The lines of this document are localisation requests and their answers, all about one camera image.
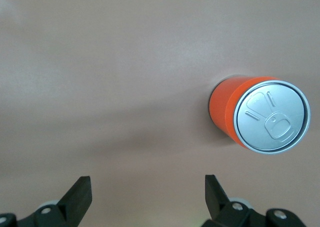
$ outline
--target table surface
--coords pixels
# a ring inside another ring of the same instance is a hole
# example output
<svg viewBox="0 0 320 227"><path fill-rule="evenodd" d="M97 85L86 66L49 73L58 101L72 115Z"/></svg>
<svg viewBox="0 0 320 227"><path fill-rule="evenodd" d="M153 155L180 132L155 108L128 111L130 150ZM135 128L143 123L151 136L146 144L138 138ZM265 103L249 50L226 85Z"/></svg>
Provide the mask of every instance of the table surface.
<svg viewBox="0 0 320 227"><path fill-rule="evenodd" d="M200 226L206 174L229 197L320 226L319 0L0 0L0 213L91 176L80 226ZM233 75L299 87L311 124L263 155L212 123Z"/></svg>

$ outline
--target can rim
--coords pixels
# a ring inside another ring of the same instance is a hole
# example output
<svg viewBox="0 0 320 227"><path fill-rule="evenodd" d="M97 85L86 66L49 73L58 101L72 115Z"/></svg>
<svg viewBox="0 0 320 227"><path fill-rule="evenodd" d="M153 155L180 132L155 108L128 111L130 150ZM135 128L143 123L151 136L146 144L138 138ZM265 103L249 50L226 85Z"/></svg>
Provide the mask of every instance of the can rim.
<svg viewBox="0 0 320 227"><path fill-rule="evenodd" d="M293 91L295 91L299 95L299 97L302 100L303 107L304 107L304 118L303 118L303 123L302 123L302 126L301 126L299 133L291 142L289 142L285 146L277 148L277 149L261 150L261 149L255 148L255 147L251 146L250 144L248 144L246 142L246 140L241 136L240 131L239 131L239 127L238 127L238 112L239 112L239 108L240 108L241 104L243 103L245 98L252 91L254 91L258 88L261 88L263 86L268 86L268 85L272 85L272 84L286 86L286 87L292 89ZM279 153L283 153L285 151L288 151L289 149L296 146L302 140L302 138L305 136L305 134L307 133L307 130L310 125L310 119L311 119L311 109L310 109L309 102L308 102L306 96L302 93L302 91L298 87L294 86L291 83L283 81L283 80L267 80L267 81L262 81L260 83L255 84L254 86L252 86L246 92L243 93L243 95L238 100L238 102L235 106L234 115L233 115L233 126L234 126L234 130L236 132L237 137L245 145L245 147L247 147L248 149L250 149L254 152L260 153L260 154L274 155L274 154L279 154Z"/></svg>

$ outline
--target metal bolt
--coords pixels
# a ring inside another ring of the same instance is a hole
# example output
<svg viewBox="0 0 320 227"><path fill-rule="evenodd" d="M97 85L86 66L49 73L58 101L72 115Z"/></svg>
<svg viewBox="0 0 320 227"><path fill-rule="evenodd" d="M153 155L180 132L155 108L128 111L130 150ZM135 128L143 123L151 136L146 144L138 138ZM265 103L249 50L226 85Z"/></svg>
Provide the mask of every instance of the metal bolt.
<svg viewBox="0 0 320 227"><path fill-rule="evenodd" d="M7 217L1 217L0 218L0 224L4 223L7 221Z"/></svg>
<svg viewBox="0 0 320 227"><path fill-rule="evenodd" d="M47 214L51 211L51 208L50 207L47 207L47 208L44 208L43 210L41 210L41 214Z"/></svg>
<svg viewBox="0 0 320 227"><path fill-rule="evenodd" d="M283 213L281 210L275 210L273 213L274 213L274 215L277 216L279 219L284 220L284 219L287 218L286 214Z"/></svg>
<svg viewBox="0 0 320 227"><path fill-rule="evenodd" d="M242 210L244 209L240 203L233 203L233 204L232 204L232 207L233 207L236 211L242 211Z"/></svg>

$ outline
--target orange can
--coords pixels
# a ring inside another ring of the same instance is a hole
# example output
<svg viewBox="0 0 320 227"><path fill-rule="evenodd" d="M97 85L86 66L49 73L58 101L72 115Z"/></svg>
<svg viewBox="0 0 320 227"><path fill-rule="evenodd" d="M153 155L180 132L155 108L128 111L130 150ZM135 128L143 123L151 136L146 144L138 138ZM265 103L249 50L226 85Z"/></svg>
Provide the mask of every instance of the orange can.
<svg viewBox="0 0 320 227"><path fill-rule="evenodd" d="M244 148L278 154L306 134L311 118L305 95L275 77L231 77L213 91L209 113L215 125Z"/></svg>

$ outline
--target silver screw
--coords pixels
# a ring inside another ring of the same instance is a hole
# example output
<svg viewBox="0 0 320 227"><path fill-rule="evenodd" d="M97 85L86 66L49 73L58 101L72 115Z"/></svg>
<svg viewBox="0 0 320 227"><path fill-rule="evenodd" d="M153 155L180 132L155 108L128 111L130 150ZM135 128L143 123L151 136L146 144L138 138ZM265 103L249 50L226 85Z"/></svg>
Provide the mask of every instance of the silver screw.
<svg viewBox="0 0 320 227"><path fill-rule="evenodd" d="M1 217L0 218L0 224L4 223L7 221L7 217Z"/></svg>
<svg viewBox="0 0 320 227"><path fill-rule="evenodd" d="M286 214L283 213L281 210L275 210L273 213L274 213L274 215L277 216L279 219L284 220L284 219L287 218Z"/></svg>
<svg viewBox="0 0 320 227"><path fill-rule="evenodd" d="M232 207L236 210L236 211L242 211L244 208L242 207L241 204L239 203L233 203Z"/></svg>
<svg viewBox="0 0 320 227"><path fill-rule="evenodd" d="M50 207L44 208L43 210L41 210L41 214L48 214L51 211Z"/></svg>

